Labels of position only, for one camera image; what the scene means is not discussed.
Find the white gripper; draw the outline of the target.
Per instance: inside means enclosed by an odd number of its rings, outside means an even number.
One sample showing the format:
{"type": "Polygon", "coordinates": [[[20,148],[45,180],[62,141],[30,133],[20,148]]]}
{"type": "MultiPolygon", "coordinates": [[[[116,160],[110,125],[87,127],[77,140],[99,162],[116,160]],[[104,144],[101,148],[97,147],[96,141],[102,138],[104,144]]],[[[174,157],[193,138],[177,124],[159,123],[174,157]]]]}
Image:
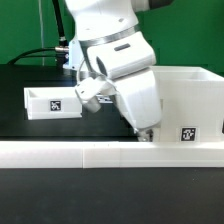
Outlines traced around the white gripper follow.
{"type": "MultiPolygon", "coordinates": [[[[116,106],[134,129],[149,129],[161,121],[159,91],[150,68],[113,79],[113,84],[116,106]]],[[[137,138],[139,142],[153,140],[154,131],[139,131],[137,138]]]]}

